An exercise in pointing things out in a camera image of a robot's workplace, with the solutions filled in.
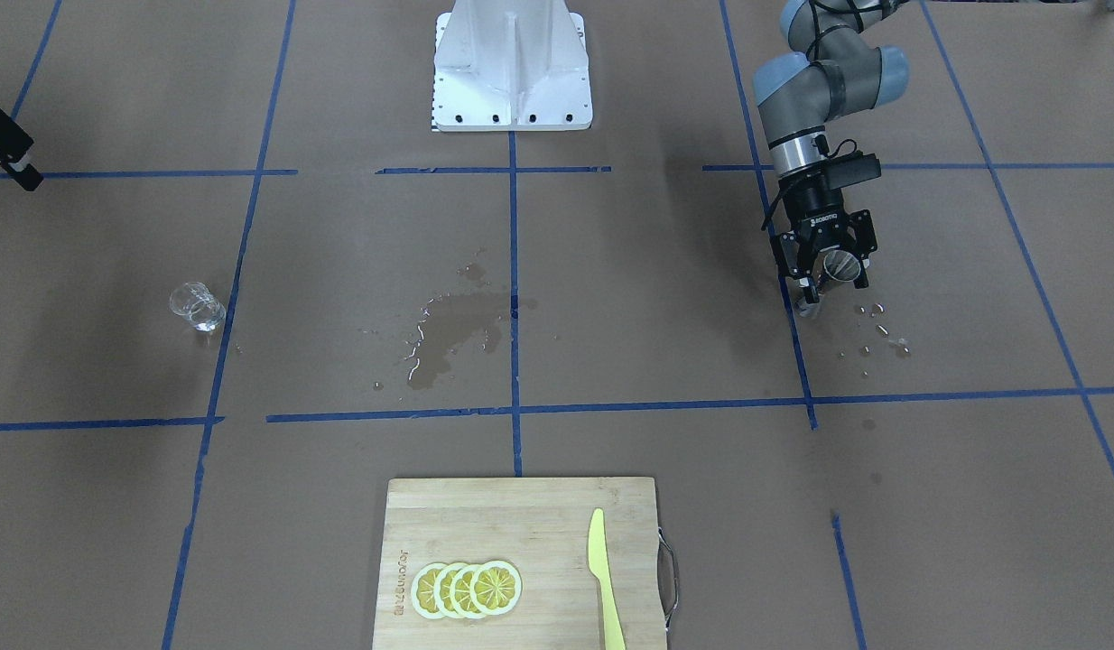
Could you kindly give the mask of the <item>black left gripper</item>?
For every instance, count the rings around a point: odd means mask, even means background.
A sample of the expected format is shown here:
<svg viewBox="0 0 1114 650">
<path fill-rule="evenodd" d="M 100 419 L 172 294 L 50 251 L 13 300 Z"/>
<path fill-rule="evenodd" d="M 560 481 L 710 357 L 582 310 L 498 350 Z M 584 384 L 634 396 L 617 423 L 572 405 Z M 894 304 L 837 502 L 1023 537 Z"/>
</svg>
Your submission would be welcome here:
<svg viewBox="0 0 1114 650">
<path fill-rule="evenodd" d="M 770 237 L 776 270 L 799 284 L 805 304 L 818 303 L 814 263 L 822 251 L 840 248 L 859 262 L 856 289 L 869 287 L 870 256 L 877 251 L 871 211 L 847 213 L 842 190 L 825 169 L 794 172 L 783 177 L 783 207 L 789 227 Z"/>
</svg>

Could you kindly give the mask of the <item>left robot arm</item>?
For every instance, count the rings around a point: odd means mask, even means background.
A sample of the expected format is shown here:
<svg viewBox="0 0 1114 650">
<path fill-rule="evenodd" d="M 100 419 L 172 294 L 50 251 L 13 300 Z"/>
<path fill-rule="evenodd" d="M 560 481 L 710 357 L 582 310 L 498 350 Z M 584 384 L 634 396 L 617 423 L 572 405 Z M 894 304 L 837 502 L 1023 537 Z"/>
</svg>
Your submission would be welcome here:
<svg viewBox="0 0 1114 650">
<path fill-rule="evenodd" d="M 780 275 L 797 282 L 800 310 L 812 311 L 825 283 L 866 288 L 877 237 L 869 211 L 846 208 L 843 190 L 882 173 L 872 153 L 828 143 L 829 122 L 886 106 L 903 96 L 909 62 L 898 48 L 871 48 L 870 26 L 898 1 L 788 1 L 780 30 L 788 52 L 759 67 L 758 115 L 776 174 L 770 227 L 782 208 L 789 226 L 770 237 Z"/>
</svg>

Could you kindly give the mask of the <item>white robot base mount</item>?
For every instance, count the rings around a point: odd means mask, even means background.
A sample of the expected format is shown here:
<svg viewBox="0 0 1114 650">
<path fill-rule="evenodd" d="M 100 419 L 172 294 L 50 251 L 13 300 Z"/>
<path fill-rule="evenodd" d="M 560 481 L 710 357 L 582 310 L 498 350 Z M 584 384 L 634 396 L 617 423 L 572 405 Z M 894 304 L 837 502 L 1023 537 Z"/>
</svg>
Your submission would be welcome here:
<svg viewBox="0 0 1114 650">
<path fill-rule="evenodd" d="M 433 64 L 436 132 L 592 128 L 586 25 L 564 1 L 457 1 L 436 18 Z"/>
</svg>

